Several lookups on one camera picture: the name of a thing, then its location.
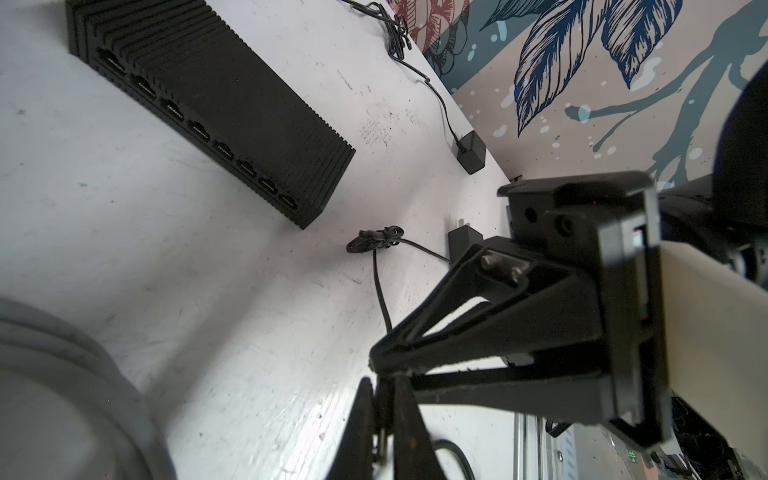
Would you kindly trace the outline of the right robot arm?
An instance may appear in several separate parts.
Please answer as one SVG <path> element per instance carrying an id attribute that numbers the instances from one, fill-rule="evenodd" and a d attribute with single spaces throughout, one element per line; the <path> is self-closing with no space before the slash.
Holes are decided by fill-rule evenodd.
<path id="1" fill-rule="evenodd" d="M 767 73 L 729 114 L 711 174 L 658 191 L 644 173 L 500 188 L 506 237 L 468 241 L 369 354 L 332 479 L 440 479 L 420 406 L 600 426 L 647 451 L 674 399 L 767 464 Z"/>

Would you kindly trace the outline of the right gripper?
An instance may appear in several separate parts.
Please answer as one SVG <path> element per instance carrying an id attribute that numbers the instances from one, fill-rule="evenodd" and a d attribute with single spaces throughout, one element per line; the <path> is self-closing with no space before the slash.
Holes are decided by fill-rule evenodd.
<path id="1" fill-rule="evenodd" d="M 417 375 L 411 385 L 421 404 L 601 423 L 604 355 L 572 345 L 602 337 L 613 402 L 605 428 L 641 450 L 667 440 L 660 215 L 650 178 L 625 171 L 519 180 L 497 194 L 520 247 L 502 237 L 469 247 L 371 348 L 371 369 L 425 373 L 542 351 L 531 365 Z"/>

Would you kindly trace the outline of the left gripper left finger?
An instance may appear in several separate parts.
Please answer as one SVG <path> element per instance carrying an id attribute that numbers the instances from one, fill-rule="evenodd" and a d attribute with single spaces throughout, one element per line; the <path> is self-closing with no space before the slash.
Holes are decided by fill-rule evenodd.
<path id="1" fill-rule="evenodd" d="M 347 418 L 341 442 L 326 476 L 327 480 L 371 480 L 373 478 L 376 410 L 371 380 L 364 377 Z"/>

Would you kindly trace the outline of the ribbed black network switch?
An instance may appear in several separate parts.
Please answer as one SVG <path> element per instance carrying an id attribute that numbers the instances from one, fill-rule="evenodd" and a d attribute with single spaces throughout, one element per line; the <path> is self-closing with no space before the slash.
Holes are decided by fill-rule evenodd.
<path id="1" fill-rule="evenodd" d="M 354 148 L 204 1 L 69 1 L 70 52 L 300 228 Z"/>

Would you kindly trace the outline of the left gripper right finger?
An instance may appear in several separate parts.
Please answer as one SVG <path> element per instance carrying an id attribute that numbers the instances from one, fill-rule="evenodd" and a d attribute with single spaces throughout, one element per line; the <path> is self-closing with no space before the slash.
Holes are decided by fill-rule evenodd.
<path id="1" fill-rule="evenodd" d="M 394 377 L 394 478 L 445 480 L 408 377 Z"/>

